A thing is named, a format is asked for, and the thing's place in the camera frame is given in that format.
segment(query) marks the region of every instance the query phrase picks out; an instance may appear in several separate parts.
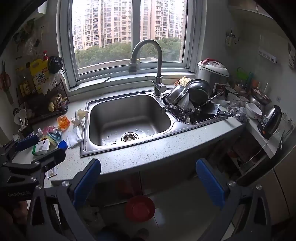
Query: window pane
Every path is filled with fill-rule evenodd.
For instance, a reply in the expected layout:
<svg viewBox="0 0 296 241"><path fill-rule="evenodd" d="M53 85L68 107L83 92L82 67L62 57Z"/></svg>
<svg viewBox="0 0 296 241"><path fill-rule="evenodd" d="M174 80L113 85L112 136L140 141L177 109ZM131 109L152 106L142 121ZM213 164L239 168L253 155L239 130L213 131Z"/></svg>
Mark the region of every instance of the window pane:
<svg viewBox="0 0 296 241"><path fill-rule="evenodd" d="M130 59L131 32L126 27L131 26L131 3L132 0L73 0L72 33L79 74L85 72L80 70L83 67Z"/></svg>
<svg viewBox="0 0 296 241"><path fill-rule="evenodd" d="M187 0L141 0L140 40L154 39L163 50L163 61L183 61ZM140 51L141 62L157 61L152 44Z"/></svg>

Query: window sill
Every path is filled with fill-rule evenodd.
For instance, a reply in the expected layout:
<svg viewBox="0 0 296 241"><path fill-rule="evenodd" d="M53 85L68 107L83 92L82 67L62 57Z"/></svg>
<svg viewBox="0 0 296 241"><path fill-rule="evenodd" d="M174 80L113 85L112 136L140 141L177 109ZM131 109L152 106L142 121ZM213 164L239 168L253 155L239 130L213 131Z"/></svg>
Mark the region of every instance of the window sill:
<svg viewBox="0 0 296 241"><path fill-rule="evenodd" d="M114 91L125 89L133 89L140 87L153 86L151 83L154 80L156 72L143 73L133 75L122 75L117 77L104 77L97 80L91 80L70 89L68 97L70 101L76 101L85 98L86 96L95 96ZM189 72L163 72L163 83L173 84L183 76L195 79L195 73Z"/></svg>

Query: black knife handle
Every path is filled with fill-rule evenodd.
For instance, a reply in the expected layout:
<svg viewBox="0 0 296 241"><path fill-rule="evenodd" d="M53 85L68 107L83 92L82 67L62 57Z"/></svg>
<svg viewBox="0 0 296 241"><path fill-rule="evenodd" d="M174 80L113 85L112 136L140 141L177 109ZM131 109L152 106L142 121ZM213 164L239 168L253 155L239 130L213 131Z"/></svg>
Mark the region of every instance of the black knife handle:
<svg viewBox="0 0 296 241"><path fill-rule="evenodd" d="M217 115L233 117L233 112L219 111L219 110L218 110L218 111L217 111Z"/></svg>

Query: green tree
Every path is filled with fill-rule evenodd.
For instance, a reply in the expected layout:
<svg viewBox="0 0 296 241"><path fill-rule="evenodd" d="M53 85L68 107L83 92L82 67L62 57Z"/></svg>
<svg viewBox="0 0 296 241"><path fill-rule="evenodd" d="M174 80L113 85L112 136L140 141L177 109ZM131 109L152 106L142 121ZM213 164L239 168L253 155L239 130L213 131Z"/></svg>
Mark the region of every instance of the green tree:
<svg viewBox="0 0 296 241"><path fill-rule="evenodd" d="M163 61L179 61L181 40L179 38L163 38L157 41L163 51ZM90 47L87 50L75 50L78 68L108 61L129 59L131 57L130 43L113 43L104 48ZM157 50L152 44L146 44L140 51L141 58L157 58Z"/></svg>

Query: rice cooker lid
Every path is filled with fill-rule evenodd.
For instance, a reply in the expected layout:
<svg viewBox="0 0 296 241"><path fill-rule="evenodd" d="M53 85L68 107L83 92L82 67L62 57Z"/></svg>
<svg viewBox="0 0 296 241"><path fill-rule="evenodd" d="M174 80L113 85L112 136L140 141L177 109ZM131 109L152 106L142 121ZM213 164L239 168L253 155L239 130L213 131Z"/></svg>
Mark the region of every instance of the rice cooker lid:
<svg viewBox="0 0 296 241"><path fill-rule="evenodd" d="M198 67L200 70L205 69L212 73L229 77L228 70L225 66L215 59L206 58L205 60L198 62Z"/></svg>

